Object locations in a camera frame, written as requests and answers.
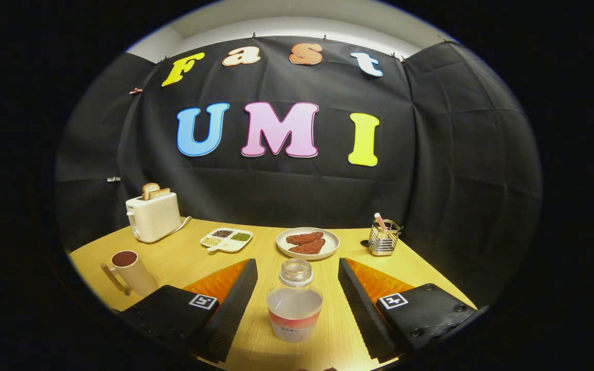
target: clear bottle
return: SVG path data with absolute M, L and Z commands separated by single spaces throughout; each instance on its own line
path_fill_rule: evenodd
M 296 343 L 313 335 L 320 316 L 322 295 L 310 284 L 313 271 L 304 259 L 288 259 L 281 265 L 281 284 L 267 294 L 267 308 L 274 333 Z

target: meat slice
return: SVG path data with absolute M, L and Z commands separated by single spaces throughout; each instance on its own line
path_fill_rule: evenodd
M 322 249 L 322 246 L 324 246 L 324 244 L 324 238 L 318 238 L 317 240 L 308 242 L 307 244 L 295 246 L 291 248 L 290 251 L 295 252 L 297 254 L 319 254 L 320 249 Z
M 317 240 L 318 238 L 322 238 L 322 235 L 323 235 L 322 232 L 289 235 L 288 237 L 286 237 L 286 242 L 288 242 L 288 244 L 293 244 L 293 245 L 303 245 L 303 244 L 307 244 L 309 242 L 313 242 L 313 241 Z

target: letter m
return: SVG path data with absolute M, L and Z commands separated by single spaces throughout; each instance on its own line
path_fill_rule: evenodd
M 274 109 L 267 102 L 249 103 L 244 110 L 249 112 L 249 136 L 242 154 L 247 157 L 262 156 L 266 148 L 261 144 L 265 137 L 269 149 L 278 155 L 290 134 L 290 145 L 286 154 L 291 157 L 315 157 L 318 149 L 313 144 L 313 119 L 318 106 L 313 103 L 295 103 L 283 121 L 276 117 Z

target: white toaster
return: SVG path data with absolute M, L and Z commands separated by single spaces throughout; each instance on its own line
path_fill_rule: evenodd
M 156 199 L 126 200 L 127 217 L 134 237 L 151 244 L 180 227 L 177 196 L 171 192 Z

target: white mug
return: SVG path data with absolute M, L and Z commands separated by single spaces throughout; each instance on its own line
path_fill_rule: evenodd
M 139 254 L 134 251 L 123 250 L 113 254 L 111 256 L 111 265 L 113 265 L 113 268 L 109 268 L 105 263 L 101 263 L 100 267 L 104 274 L 109 277 L 111 283 L 123 293 L 125 293 L 125 289 L 114 275 L 123 277 L 123 280 L 139 296 L 149 296 L 153 291 L 158 289 L 155 279 L 153 279 L 151 273 L 144 267 L 141 259 L 139 259 Z

